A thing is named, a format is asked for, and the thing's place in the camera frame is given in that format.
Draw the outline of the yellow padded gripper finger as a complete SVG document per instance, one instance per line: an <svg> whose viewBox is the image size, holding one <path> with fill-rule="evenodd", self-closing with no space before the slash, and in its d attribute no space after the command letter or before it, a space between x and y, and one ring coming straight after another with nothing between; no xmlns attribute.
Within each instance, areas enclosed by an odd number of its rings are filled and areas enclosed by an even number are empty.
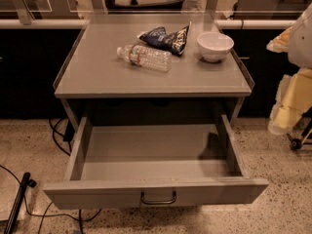
<svg viewBox="0 0 312 234"><path fill-rule="evenodd" d="M273 135L285 135L312 107L312 70L300 68L295 75L284 75L272 107L268 131Z"/></svg>

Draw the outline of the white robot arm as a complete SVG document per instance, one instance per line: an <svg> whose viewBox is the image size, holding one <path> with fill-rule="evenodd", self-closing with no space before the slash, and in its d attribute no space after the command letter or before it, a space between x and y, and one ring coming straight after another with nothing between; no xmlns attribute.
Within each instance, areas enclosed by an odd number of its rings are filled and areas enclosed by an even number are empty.
<svg viewBox="0 0 312 234"><path fill-rule="evenodd" d="M268 131L285 135L312 107L312 5L266 49L287 53L289 62L299 67L295 75L283 76L269 116Z"/></svg>

